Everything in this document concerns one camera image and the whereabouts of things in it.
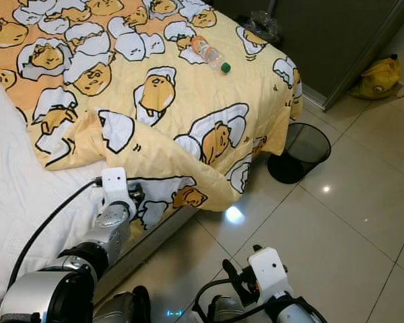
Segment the bottle cap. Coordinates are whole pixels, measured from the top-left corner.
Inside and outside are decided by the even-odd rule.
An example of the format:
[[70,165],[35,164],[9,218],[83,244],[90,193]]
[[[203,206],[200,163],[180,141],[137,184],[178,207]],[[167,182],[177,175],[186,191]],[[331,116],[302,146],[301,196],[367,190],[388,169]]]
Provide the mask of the bottle cap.
[[222,67],[220,67],[223,73],[227,74],[230,71],[230,65],[227,63],[223,63]]

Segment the bed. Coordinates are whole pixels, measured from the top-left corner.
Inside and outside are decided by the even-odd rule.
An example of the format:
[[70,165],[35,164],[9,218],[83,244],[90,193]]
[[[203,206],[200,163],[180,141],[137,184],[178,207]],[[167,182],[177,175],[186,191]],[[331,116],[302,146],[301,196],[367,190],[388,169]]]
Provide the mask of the bed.
[[[196,35],[231,72],[193,52]],[[122,166],[146,198],[99,300],[197,208],[240,198],[252,158],[282,152],[301,85],[291,58],[201,0],[0,1],[0,299],[43,219]],[[77,243],[101,202],[98,188],[72,202],[20,274]]]

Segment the plastic bottle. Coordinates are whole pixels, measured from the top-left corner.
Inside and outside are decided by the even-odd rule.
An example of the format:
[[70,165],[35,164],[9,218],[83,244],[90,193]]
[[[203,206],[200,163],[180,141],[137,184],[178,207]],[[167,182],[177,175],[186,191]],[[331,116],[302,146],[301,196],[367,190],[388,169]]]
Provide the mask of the plastic bottle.
[[229,73],[230,65],[225,61],[224,55],[214,47],[211,47],[204,37],[195,36],[191,41],[191,47],[213,69],[222,71],[225,74]]

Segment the yellow bag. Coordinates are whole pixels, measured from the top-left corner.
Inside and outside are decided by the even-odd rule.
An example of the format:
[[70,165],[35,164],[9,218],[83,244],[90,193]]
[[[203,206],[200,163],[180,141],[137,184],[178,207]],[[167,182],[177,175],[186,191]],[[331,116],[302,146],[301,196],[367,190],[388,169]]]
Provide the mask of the yellow bag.
[[379,99],[392,95],[392,87],[401,80],[401,65],[397,55],[373,63],[361,76],[359,84],[350,90],[351,96]]

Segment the black trash can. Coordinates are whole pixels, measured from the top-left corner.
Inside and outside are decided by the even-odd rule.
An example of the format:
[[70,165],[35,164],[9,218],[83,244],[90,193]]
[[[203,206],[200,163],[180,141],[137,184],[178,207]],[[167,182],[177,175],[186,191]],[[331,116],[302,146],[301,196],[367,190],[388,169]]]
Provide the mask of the black trash can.
[[268,170],[272,177],[284,184],[299,182],[309,171],[328,159],[331,143],[326,135],[311,124],[289,125],[284,152],[271,155]]

